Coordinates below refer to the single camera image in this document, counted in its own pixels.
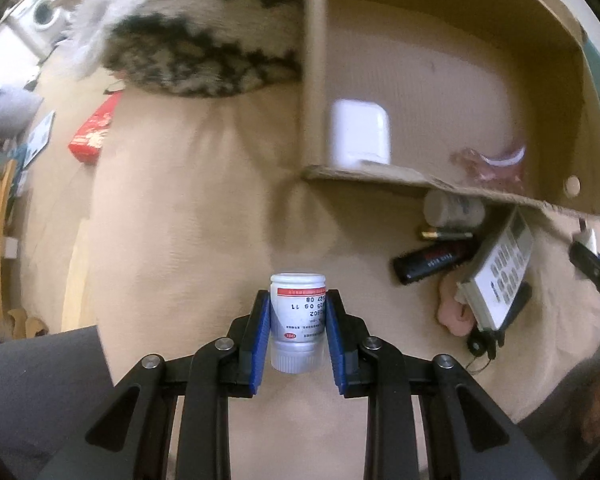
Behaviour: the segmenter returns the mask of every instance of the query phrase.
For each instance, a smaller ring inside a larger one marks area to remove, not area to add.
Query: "gray fabric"
[[[0,84],[0,138],[13,139],[26,130],[41,104],[39,95]]]
[[[552,394],[519,427],[558,480],[575,480],[594,453],[580,438],[576,423],[590,407],[592,382],[600,376],[600,348],[558,384]]]
[[[95,327],[0,345],[0,457],[37,476],[113,389]]]

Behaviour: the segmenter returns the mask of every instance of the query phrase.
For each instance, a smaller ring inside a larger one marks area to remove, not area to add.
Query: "red box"
[[[69,150],[80,162],[96,164],[102,149],[102,141],[109,131],[113,110],[116,108],[122,92],[109,97],[100,108],[78,129],[69,142]]]

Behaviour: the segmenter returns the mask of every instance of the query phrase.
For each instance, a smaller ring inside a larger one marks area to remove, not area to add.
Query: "washing machine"
[[[68,27],[69,13],[62,7],[54,7],[54,0],[23,0],[10,13],[8,25],[25,36],[29,46],[35,46],[39,57],[47,57],[56,43],[62,40]]]

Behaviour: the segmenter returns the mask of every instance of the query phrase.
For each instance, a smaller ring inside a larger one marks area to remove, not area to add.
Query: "pink object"
[[[475,325],[474,313],[468,305],[455,299],[458,290],[459,269],[452,270],[440,281],[440,306],[438,322],[449,329],[453,335],[464,337],[469,335]]]
[[[488,157],[473,148],[464,148],[451,155],[451,162],[464,167],[472,186],[522,194],[525,152],[524,144],[513,146],[499,157]]]

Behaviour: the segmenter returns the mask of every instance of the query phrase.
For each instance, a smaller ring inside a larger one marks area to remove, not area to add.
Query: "clear plastic bag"
[[[485,156],[473,148],[451,155],[451,162],[466,171],[469,186],[524,194],[526,145],[517,143],[497,157]]]

